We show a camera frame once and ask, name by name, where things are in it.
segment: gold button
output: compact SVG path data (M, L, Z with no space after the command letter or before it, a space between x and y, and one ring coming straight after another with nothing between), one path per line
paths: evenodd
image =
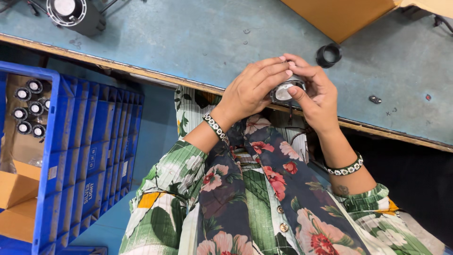
M289 227L288 227L288 225L286 225L285 223L280 224L280 230L281 230L283 233L287 232L288 229L289 229Z
M281 206L277 206L277 212L283 213L283 208Z

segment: sleeve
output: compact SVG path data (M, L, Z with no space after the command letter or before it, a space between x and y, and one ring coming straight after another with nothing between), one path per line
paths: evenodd
M399 208L389 199L388 194L387 187L377 184L374 189L362 194L334 196L354 222L396 254L431 254L400 218Z
M131 216L120 254L177 254L183 220L193 199L191 187L204 174L207 155L179 140L143 178L130 201Z

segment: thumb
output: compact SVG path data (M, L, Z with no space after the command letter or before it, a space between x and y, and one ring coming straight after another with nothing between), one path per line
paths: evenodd
M302 107L302 110L306 111L316 107L317 104L305 93L305 91L297 86L292 86L288 89L288 93L296 100L297 103Z

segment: bangle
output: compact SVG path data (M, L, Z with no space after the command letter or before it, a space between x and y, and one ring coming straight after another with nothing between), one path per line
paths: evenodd
M330 173L330 174L334 174L334 175L348 175L348 174L352 174L353 172L357 171L360 169L360 167L363 165L363 158L362 158L362 155L360 155L360 153L354 151L356 154L357 154L357 160L352 163L350 166L347 166L347 167L343 167L343 168L330 168L327 166L326 162L324 161L324 166L326 168L326 170Z
M222 129L219 127L219 124L217 124L217 122L208 113L203 115L203 120L209 124L209 126L214 130L214 132L216 133L216 135L219 137L220 140L222 140L222 141L225 140L225 138L227 136L222 131Z

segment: hand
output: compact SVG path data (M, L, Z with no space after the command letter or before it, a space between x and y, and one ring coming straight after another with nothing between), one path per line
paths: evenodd
M291 63L285 61L286 58L281 56L248 64L233 80L223 93L220 103L211 112L212 118L222 129L261 112L271 103L270 98L265 98L269 91L293 75L289 70Z
M310 66L307 61L296 55L283 54L283 56L294 63L289 69L305 78L306 93L296 86L289 88L288 93L302 107L308 124L318 135L339 130L337 88L327 78L323 69L319 66Z

